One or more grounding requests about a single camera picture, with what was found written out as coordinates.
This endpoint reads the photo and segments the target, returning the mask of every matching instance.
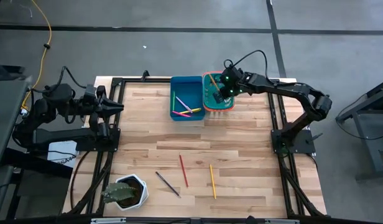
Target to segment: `pencil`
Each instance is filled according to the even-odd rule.
[[[174,114],[177,114],[177,115],[180,115],[180,116],[184,116],[186,118],[190,118],[190,115],[186,115],[186,114],[182,114],[182,113],[178,113],[176,111],[172,111]]]
[[[192,112],[199,112],[201,111],[201,108],[195,108],[195,109],[191,109]],[[179,112],[181,114],[185,114],[185,113],[190,113],[189,111],[182,111],[182,112]]]
[[[216,82],[215,82],[214,78],[212,77],[212,75],[211,75],[210,73],[209,73],[208,75],[210,76],[211,81],[214,83],[216,89],[217,89],[219,92],[221,92],[221,90],[219,89],[219,87],[218,87],[218,85],[216,84]]]
[[[182,104],[186,108],[186,110],[193,113],[192,109],[190,109],[182,100],[180,100],[179,97],[175,96],[175,98],[179,101],[180,104]]]
[[[172,111],[175,110],[175,91],[173,91],[173,97],[172,97]]]
[[[182,156],[180,154],[179,154],[179,159],[180,159],[180,165],[181,165],[182,171],[183,171],[183,176],[185,177],[186,187],[189,187],[189,184],[187,183],[185,167],[183,166]]]
[[[212,173],[212,165],[211,164],[210,164],[210,171],[211,171],[212,189],[214,190],[214,198],[216,199],[215,182],[214,182],[214,175]]]
[[[179,193],[156,171],[155,174],[157,174],[158,177],[160,177],[160,179],[162,181],[164,181],[164,183],[176,194],[178,195],[178,197],[180,197]]]

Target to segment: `green pencil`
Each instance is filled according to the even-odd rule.
[[[175,110],[175,91],[173,92],[173,98],[172,98],[172,111]]]

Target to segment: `gray floor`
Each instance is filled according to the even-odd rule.
[[[44,0],[37,1],[53,25],[181,28],[270,28],[265,1],[258,0]],[[44,24],[33,7],[33,18],[18,4],[0,6],[0,22]],[[272,0],[279,29],[383,30],[383,0]],[[37,77],[46,31],[0,30],[0,62],[22,65]],[[288,77],[309,83],[331,95],[328,118],[313,123],[320,182],[328,214],[337,218],[383,222],[383,180],[362,184],[354,176],[371,171],[360,140],[343,133],[334,122],[341,108],[383,82],[383,36],[280,35]],[[39,87],[57,81],[63,65],[80,83],[97,75],[199,75],[220,70],[226,58],[237,60],[262,49],[268,55],[269,75],[278,77],[271,34],[174,32],[53,32],[52,49]],[[240,66],[262,73],[260,55]],[[71,83],[68,77],[65,82]],[[55,121],[48,128],[70,128]],[[352,124],[346,127],[354,131]],[[58,184],[46,185],[57,181]],[[34,175],[23,185],[23,207],[18,217],[60,212],[68,181]],[[49,188],[42,195],[35,188]]]

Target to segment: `wooden table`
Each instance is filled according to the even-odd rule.
[[[111,79],[96,77],[95,86],[105,85],[110,90]],[[294,82],[295,79],[282,81]],[[110,182],[136,174],[146,181],[149,198],[141,208],[125,212],[109,203],[104,215],[285,218],[279,164],[270,143],[272,124],[267,94],[239,95],[233,110],[207,113],[203,121],[190,122],[171,120],[169,95],[169,83],[126,85],[125,108],[119,123],[121,139],[119,150],[114,154]],[[284,105],[289,121],[301,115],[302,107],[297,100],[285,97]],[[179,154],[183,157],[189,188],[185,185]],[[96,153],[91,152],[80,166],[74,184],[75,203],[91,184],[95,159]],[[295,155],[295,161],[301,188],[316,208],[326,213],[315,164],[301,154]],[[210,164],[215,177],[216,200],[213,198]],[[182,197],[171,192],[155,171],[159,171]],[[290,194],[296,212],[293,190]],[[69,198],[68,194],[63,212],[70,209]]]

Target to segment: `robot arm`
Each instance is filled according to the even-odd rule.
[[[224,85],[220,89],[221,96],[226,99],[241,93],[259,94],[273,93],[288,96],[301,102],[304,113],[294,122],[288,123],[279,132],[279,139],[287,146],[293,146],[297,134],[313,121],[321,121],[327,117],[332,101],[328,95],[315,90],[304,83],[283,83],[269,80],[263,75],[243,72],[233,64],[226,67],[220,77]]]
[[[75,92],[68,84],[47,86],[40,92],[42,99],[32,105],[29,115],[15,126],[12,134],[14,140],[22,147],[44,147],[51,142],[79,139],[110,141],[108,119],[124,109],[124,105],[106,98],[104,86],[99,86],[97,89],[92,85],[86,86],[84,95],[79,99],[75,99]],[[68,124],[74,122],[78,115],[89,115],[90,127],[66,131],[47,131],[38,128],[42,123],[56,119],[57,114],[63,116]]]

